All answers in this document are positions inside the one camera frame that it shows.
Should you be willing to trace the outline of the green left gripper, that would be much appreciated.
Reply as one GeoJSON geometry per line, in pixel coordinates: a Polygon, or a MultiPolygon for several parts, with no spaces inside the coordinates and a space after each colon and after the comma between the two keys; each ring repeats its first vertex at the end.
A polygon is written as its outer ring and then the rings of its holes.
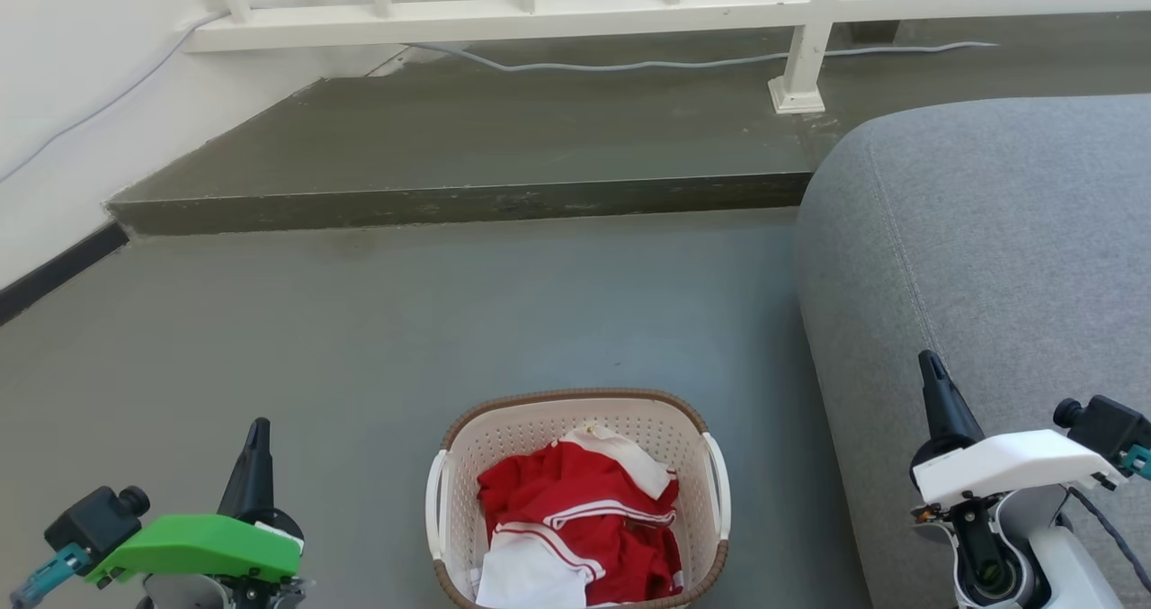
{"type": "Polygon", "coordinates": [[[198,574],[279,584],[296,577],[305,540],[298,524],[272,509],[273,473],[270,420],[257,417],[247,427],[218,513],[128,522],[122,530],[125,538],[102,559],[92,561],[85,581],[99,585],[128,581],[136,574],[198,574]]]}

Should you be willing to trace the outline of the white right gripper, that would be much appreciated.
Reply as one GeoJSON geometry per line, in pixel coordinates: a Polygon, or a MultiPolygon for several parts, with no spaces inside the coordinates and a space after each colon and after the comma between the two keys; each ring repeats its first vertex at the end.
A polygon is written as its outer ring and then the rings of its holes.
{"type": "Polygon", "coordinates": [[[927,449],[960,449],[915,465],[912,474],[928,507],[956,507],[1028,488],[1080,482],[1093,488],[1097,475],[1111,485],[1126,478],[1100,454],[1054,431],[986,437],[942,357],[918,353],[929,440],[927,449]]]}

